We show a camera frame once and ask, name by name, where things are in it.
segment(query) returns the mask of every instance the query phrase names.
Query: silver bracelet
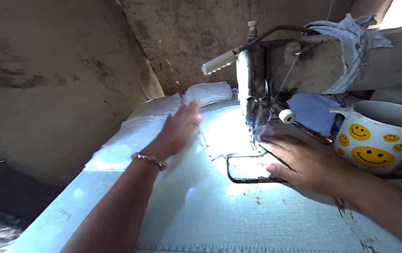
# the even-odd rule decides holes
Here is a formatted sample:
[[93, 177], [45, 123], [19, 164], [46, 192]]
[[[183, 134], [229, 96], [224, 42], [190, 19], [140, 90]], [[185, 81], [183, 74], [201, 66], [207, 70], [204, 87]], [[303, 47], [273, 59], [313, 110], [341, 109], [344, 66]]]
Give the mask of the silver bracelet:
[[140, 154], [138, 152], [131, 155], [131, 159], [134, 159], [136, 157], [139, 159], [150, 161], [150, 162], [158, 165], [159, 170], [161, 170], [161, 171], [167, 168], [166, 162], [161, 162], [161, 161], [159, 161], [159, 159], [155, 158], [154, 156], [147, 156], [147, 155]]

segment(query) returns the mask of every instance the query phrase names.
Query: table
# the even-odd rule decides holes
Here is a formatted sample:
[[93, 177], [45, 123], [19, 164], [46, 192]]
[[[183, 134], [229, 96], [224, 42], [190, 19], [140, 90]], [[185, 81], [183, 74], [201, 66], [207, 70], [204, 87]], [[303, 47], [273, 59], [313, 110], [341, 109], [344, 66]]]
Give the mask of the table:
[[[138, 251], [221, 244], [280, 252], [402, 252], [402, 241], [347, 201], [290, 184], [232, 183], [225, 160], [212, 162], [199, 137], [178, 156], [153, 190]], [[82, 171], [10, 251], [60, 251], [121, 173]], [[402, 180], [392, 182], [402, 187]]]

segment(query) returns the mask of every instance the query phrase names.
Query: concrete wall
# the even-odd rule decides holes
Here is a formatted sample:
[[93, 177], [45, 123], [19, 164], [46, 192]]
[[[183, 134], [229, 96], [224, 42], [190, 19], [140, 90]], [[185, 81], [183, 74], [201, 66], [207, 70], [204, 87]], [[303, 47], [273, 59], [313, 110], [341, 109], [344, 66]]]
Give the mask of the concrete wall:
[[[276, 25], [304, 26], [315, 20], [339, 21], [353, 0], [121, 0], [130, 26], [165, 94], [201, 82], [237, 85], [236, 67], [205, 76], [201, 65], [247, 41], [247, 22], [261, 34]], [[300, 36], [278, 31], [265, 40]]]
[[154, 72], [113, 0], [0, 0], [0, 160], [58, 189], [149, 97]]

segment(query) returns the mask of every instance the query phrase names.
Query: forearm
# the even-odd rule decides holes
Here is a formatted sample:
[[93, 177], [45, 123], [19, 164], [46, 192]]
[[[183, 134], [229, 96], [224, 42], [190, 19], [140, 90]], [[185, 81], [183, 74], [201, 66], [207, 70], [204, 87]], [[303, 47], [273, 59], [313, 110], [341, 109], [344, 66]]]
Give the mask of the forearm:
[[134, 252], [158, 167], [135, 159], [62, 252]]
[[355, 176], [344, 198], [402, 239], [402, 188], [372, 175]]

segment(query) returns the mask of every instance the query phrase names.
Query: white mug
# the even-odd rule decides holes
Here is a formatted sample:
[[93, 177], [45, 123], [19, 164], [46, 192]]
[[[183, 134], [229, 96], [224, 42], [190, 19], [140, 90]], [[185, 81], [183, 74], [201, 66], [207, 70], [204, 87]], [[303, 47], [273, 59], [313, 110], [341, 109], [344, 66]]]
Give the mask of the white mug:
[[402, 162], [401, 104], [364, 100], [329, 111], [345, 117], [333, 147], [348, 163], [386, 174]]

